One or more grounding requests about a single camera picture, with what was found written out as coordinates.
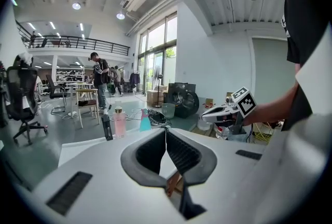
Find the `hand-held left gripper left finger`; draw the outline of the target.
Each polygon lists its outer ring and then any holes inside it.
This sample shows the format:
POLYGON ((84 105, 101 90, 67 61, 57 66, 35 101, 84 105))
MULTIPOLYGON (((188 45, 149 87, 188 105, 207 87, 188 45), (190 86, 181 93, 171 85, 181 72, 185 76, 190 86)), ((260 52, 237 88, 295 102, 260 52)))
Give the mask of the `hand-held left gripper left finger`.
POLYGON ((164 129, 134 131, 125 137, 64 144, 58 167, 33 190, 60 223, 181 223, 164 187, 138 184, 123 170, 124 151, 164 136, 164 129))

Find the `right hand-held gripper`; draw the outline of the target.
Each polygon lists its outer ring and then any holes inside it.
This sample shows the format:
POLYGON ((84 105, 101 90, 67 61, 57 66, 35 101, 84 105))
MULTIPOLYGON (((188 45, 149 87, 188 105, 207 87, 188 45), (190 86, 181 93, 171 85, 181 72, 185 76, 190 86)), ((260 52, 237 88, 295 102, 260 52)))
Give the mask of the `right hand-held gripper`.
POLYGON ((246 134, 243 120, 256 108, 256 102, 250 90, 241 87, 226 97, 226 104, 214 106, 206 110, 201 119, 209 123, 232 124, 230 134, 246 134))

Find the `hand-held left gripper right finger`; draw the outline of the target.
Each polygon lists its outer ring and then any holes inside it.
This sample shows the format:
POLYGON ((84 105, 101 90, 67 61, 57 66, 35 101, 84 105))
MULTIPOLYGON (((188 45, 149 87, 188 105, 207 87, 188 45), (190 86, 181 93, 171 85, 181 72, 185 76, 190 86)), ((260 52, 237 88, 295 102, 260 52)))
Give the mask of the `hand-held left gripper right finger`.
POLYGON ((264 153, 264 145, 224 141, 181 129, 165 132, 167 152, 182 177, 180 214, 221 212, 264 153))

